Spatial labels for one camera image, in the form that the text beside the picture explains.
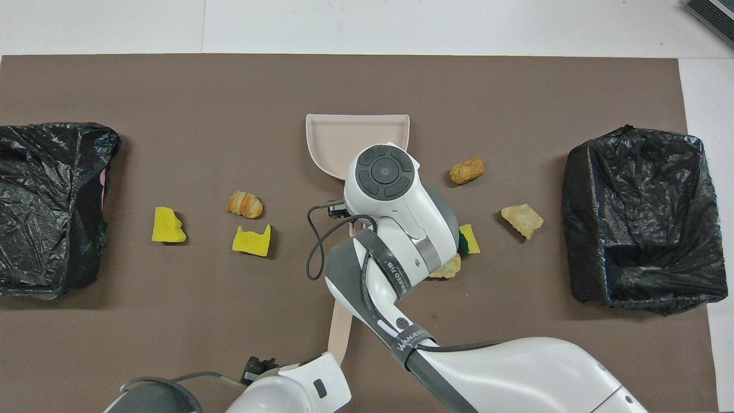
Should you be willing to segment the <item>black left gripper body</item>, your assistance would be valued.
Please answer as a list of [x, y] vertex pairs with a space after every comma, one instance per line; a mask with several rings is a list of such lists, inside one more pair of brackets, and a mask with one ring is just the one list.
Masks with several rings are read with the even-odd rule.
[[271, 369], [277, 369], [279, 366], [280, 365], [276, 363], [274, 358], [259, 359], [256, 356], [250, 356], [242, 371], [241, 383], [252, 384], [260, 378], [262, 374], [267, 373]]

